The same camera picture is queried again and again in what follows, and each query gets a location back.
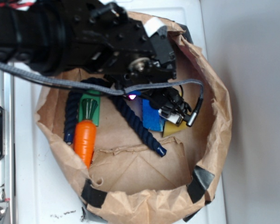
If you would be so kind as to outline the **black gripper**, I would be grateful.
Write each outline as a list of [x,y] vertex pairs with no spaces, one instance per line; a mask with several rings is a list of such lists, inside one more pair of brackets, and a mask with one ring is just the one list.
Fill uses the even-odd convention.
[[[160,19],[141,22],[116,3],[99,1],[68,1],[67,16],[69,67],[109,75],[118,88],[176,78],[175,54]],[[154,90],[151,106],[162,114],[192,112],[173,87]]]

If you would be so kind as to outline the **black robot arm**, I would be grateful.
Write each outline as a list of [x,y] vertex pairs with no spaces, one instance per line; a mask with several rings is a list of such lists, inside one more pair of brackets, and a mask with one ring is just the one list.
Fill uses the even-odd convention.
[[0,1],[0,65],[9,62],[47,77],[75,68],[104,74],[109,95],[141,90],[166,116],[191,111],[168,84],[176,63],[166,26],[149,31],[114,2],[38,0],[22,11]]

